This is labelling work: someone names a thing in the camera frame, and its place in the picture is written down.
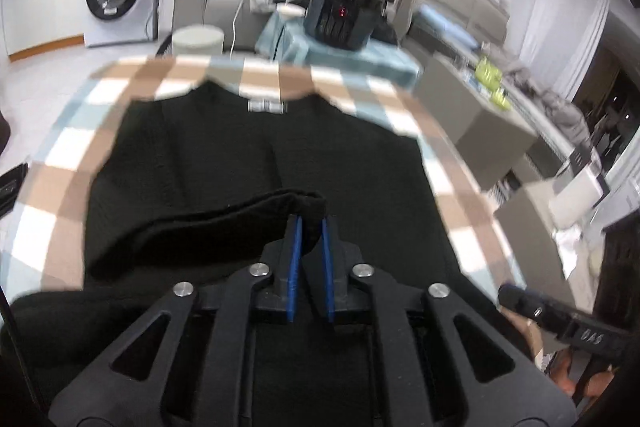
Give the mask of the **person's right hand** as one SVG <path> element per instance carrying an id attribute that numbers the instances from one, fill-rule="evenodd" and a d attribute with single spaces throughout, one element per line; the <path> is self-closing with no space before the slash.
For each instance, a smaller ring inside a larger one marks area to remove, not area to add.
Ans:
<path id="1" fill-rule="evenodd" d="M 549 375 L 566 395 L 574 395 L 576 384 L 568 377 L 570 363 L 573 362 L 573 353 L 570 349 L 564 349 L 559 353 L 559 358 L 554 363 Z M 588 399 L 598 399 L 614 379 L 614 373 L 605 371 L 593 375 L 584 390 L 584 396 Z"/>

